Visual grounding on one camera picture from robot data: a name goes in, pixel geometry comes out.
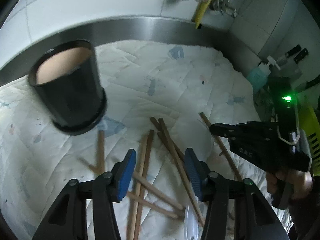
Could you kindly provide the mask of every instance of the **black cup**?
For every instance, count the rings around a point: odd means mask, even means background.
[[[32,67],[28,81],[62,132],[78,135],[102,118],[107,97],[101,87],[94,46],[85,40],[47,51]]]

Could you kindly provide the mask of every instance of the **yellow pipe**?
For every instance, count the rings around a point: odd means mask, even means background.
[[[196,29],[199,27],[200,21],[201,21],[203,15],[204,15],[204,12],[207,9],[207,7],[209,6],[209,4],[211,3],[211,1],[212,0],[208,0],[207,2],[200,3],[198,12],[197,12],[196,17],[195,17]]]

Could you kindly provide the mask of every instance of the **wooden dowel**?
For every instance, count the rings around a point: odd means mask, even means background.
[[[205,125],[210,128],[211,126],[211,123],[209,121],[209,119],[205,116],[205,114],[202,112],[200,113],[200,117],[202,118],[202,120],[204,121]],[[231,167],[234,175],[236,176],[237,180],[238,181],[242,181],[242,176],[240,175],[240,172],[238,170],[238,168],[236,167],[235,163],[233,162],[227,148],[225,147],[225,145],[223,144],[223,142],[221,141],[220,137],[217,136],[217,135],[213,135],[211,134],[212,137],[216,140],[216,142],[218,143],[219,147],[220,147],[220,150],[221,152],[223,153],[223,155],[226,157],[228,163],[229,163],[229,166]]]
[[[167,127],[166,127],[166,125],[165,125],[165,123],[164,123],[164,120],[163,120],[162,118],[159,118],[159,124],[160,124],[160,127],[161,127],[161,129],[162,129],[162,131],[163,131],[163,133],[164,133],[164,136],[165,136],[166,139],[167,139],[168,147],[169,147],[169,152],[172,154],[172,157],[173,157],[173,159],[174,159],[174,161],[175,161],[175,163],[176,163],[176,166],[177,166],[177,168],[178,168],[178,172],[179,172],[179,174],[180,174],[180,176],[181,176],[181,180],[182,180],[182,182],[183,182],[183,185],[184,185],[184,187],[186,188],[186,191],[187,191],[187,194],[188,194],[189,199],[190,199],[190,201],[191,201],[191,204],[192,204],[192,206],[193,206],[193,208],[194,208],[194,210],[195,210],[195,213],[196,213],[196,215],[197,215],[197,217],[198,217],[198,220],[199,220],[201,226],[204,227],[204,221],[205,221],[205,220],[204,220],[204,218],[202,217],[200,208],[199,208],[198,203],[197,203],[197,201],[196,201],[196,199],[195,199],[195,195],[194,195],[194,193],[193,193],[193,191],[192,191],[192,188],[191,188],[191,186],[190,186],[190,183],[189,183],[189,181],[188,181],[187,174],[186,174],[186,172],[185,172],[184,169],[183,169],[182,162],[181,162],[181,160],[180,160],[180,158],[179,158],[179,156],[178,156],[178,154],[177,154],[177,151],[176,151],[176,149],[175,149],[175,147],[174,147],[174,145],[173,145],[173,142],[172,142],[172,140],[171,140],[171,138],[170,138],[168,129],[167,129]]]
[[[137,181],[139,181],[149,192],[151,192],[157,198],[161,199],[163,202],[169,204],[170,206],[178,210],[181,210],[181,211],[185,210],[183,205],[177,203],[175,200],[165,195],[162,191],[160,191],[151,183],[149,183],[144,177],[140,176],[137,172],[133,172],[132,177]]]
[[[168,152],[170,152],[169,147],[168,147],[167,139],[164,137],[163,133],[162,133],[162,132],[158,132],[157,135],[159,136],[160,140],[162,141],[163,145],[164,145],[165,148],[168,150]],[[185,166],[185,164],[184,164],[184,159],[181,161],[181,164],[182,164],[183,169],[184,169],[184,171],[185,171],[185,173],[186,173],[186,175],[187,175],[187,177],[188,177],[188,180],[190,181],[190,178],[189,178],[189,176],[188,176],[188,174],[187,174],[186,166]]]
[[[150,161],[150,152],[151,152],[151,147],[152,147],[152,141],[153,141],[153,130],[149,131],[148,134],[148,139],[147,139],[147,149],[146,149],[146,156],[145,156],[145,162],[143,166],[143,171],[142,171],[142,177],[147,177],[148,174],[148,168],[149,168],[149,161]],[[140,188],[140,194],[139,196],[141,198],[144,198],[144,187],[141,186]],[[134,240],[138,240],[139,238],[139,232],[140,232],[140,223],[141,223],[141,216],[142,216],[142,204],[138,204],[137,208],[137,217],[136,217],[136,224],[135,224],[135,229],[134,229]]]
[[[79,157],[78,160],[90,171],[92,171],[95,175],[99,176],[101,174],[99,168],[89,164],[84,158]]]
[[[100,174],[105,172],[104,164],[104,130],[98,131],[97,163]]]
[[[127,192],[127,197],[133,199],[134,201],[137,201],[139,204],[141,204],[143,206],[147,206],[147,207],[149,207],[149,208],[151,208],[151,209],[153,209],[153,210],[155,210],[155,211],[157,211],[157,212],[159,212],[159,213],[161,213],[161,214],[163,214],[165,216],[168,216],[170,218],[178,219],[179,217],[181,217],[180,214],[178,215],[175,212],[167,211],[167,210],[165,210],[165,209],[163,209],[163,208],[161,208],[161,207],[159,207],[159,206],[157,206],[157,205],[155,205],[153,203],[150,203],[149,201],[146,201],[146,200],[136,196],[134,193],[132,193],[130,191]]]
[[[144,166],[144,162],[145,162],[145,158],[146,158],[146,150],[147,150],[147,137],[145,137],[143,139],[143,143],[141,146],[140,165],[139,165],[138,172],[137,172],[140,176],[142,176],[142,172],[143,172],[143,166]],[[135,188],[135,195],[137,197],[140,196],[140,189],[141,189],[141,184],[137,181],[136,188]],[[129,231],[128,231],[128,240],[133,240],[133,238],[134,238],[134,230],[136,227],[138,205],[139,205],[138,201],[133,201],[132,216],[131,216],[131,220],[129,221],[130,227],[129,227]]]
[[[163,131],[161,126],[159,125],[158,121],[156,120],[156,118],[154,118],[153,116],[150,117],[150,121],[153,123],[153,125],[158,129],[158,133],[157,135],[159,136],[160,140],[162,141],[162,143],[164,144],[164,146],[168,149],[168,142],[167,139],[165,138],[165,136],[163,135]],[[184,162],[184,154],[182,151],[180,151],[180,149],[178,148],[178,146],[173,142],[173,145],[177,151],[177,154],[179,155],[179,158]]]
[[[155,117],[150,117],[150,121],[152,122],[152,124],[157,128],[157,130],[159,131],[159,132],[161,132],[162,130],[161,130],[161,127],[160,127],[160,125],[159,125],[159,123],[158,123],[158,121],[157,121],[157,119],[155,118]]]

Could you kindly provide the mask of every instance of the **white comforter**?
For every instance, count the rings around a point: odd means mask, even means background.
[[[108,126],[107,170],[121,161],[129,148],[139,153],[142,136],[149,129],[155,130],[149,121],[155,116],[164,119],[182,151],[193,147],[211,170],[234,178],[198,113],[204,112],[211,123],[236,124],[259,118],[251,85],[221,52],[198,46],[121,41],[97,47],[96,54],[108,98],[104,116]],[[79,136],[58,131],[26,77],[0,88],[0,209],[18,239],[32,238],[69,179],[94,178],[79,158],[94,164],[96,141],[97,128]],[[228,141],[223,142],[228,148]],[[251,178],[270,201],[264,172],[230,154],[241,175]],[[180,176],[157,136],[147,179],[167,195],[186,203]],[[151,194],[146,193],[146,199],[170,209]],[[129,205],[127,197],[114,204],[122,239],[126,239]],[[92,202],[88,202],[87,212],[88,235],[94,239]],[[289,213],[276,213],[288,230],[292,225]],[[140,239],[184,239],[183,223],[144,207]]]

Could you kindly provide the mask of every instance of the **human hand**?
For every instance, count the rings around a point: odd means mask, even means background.
[[[291,199],[301,199],[309,195],[313,187],[313,180],[310,172],[289,170],[287,175],[283,171],[278,171],[276,175],[267,172],[267,191],[274,194],[277,191],[277,178],[293,185],[293,195]]]

